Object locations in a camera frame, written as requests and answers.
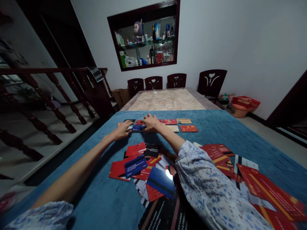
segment floral sleeve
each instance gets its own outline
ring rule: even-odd
[[[204,150],[186,141],[176,168],[188,202],[212,229],[272,229]]]
[[[74,206],[65,201],[49,202],[21,214],[4,229],[66,229],[73,210]]]

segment chair back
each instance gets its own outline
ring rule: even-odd
[[[218,98],[227,70],[207,70],[199,74],[197,91],[205,96]]]
[[[144,80],[142,78],[134,78],[127,81],[130,99],[133,98],[139,91],[144,90]]]
[[[163,77],[153,76],[145,78],[146,90],[163,89]]]
[[[185,82],[185,73],[175,73],[167,76],[167,88],[184,88]]]

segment table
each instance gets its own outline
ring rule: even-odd
[[[32,193],[12,208],[0,221],[0,229],[25,212],[35,200],[71,165],[92,149],[100,140],[125,119],[142,119],[148,112],[159,119],[190,118],[199,133],[178,133],[185,140],[199,144],[222,143],[232,152],[259,164],[262,174],[277,186],[307,202],[307,170],[245,127],[224,110],[182,111],[120,111],[52,172]],[[125,182],[108,177],[111,164],[122,160],[128,146],[140,142],[156,143],[167,151],[173,150],[159,134],[133,133],[130,138],[117,141],[105,151],[73,204],[67,229],[126,229],[135,230],[145,211],[133,181]]]
[[[139,91],[120,111],[220,109],[192,88]]]

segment toy figure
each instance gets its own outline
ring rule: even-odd
[[[142,41],[142,35],[143,35],[142,19],[141,22],[134,23],[133,32],[135,34],[134,44],[140,43],[140,41]]]

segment blue blanket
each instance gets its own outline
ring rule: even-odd
[[[100,140],[125,119],[142,119],[148,111],[116,113],[94,135],[51,173],[31,194],[18,203],[1,220],[0,229],[25,212],[35,200],[70,166],[92,149]],[[261,173],[277,186],[306,204],[307,170],[270,143],[241,124],[223,110],[152,111],[159,119],[190,118],[199,133],[179,135],[199,144],[222,143],[235,154],[259,164]],[[145,211],[133,181],[125,182],[108,177],[111,164],[122,160],[129,145],[140,142],[156,143],[173,150],[159,134],[133,133],[130,138],[113,143],[103,154],[73,204],[75,209],[67,229],[137,229]]]

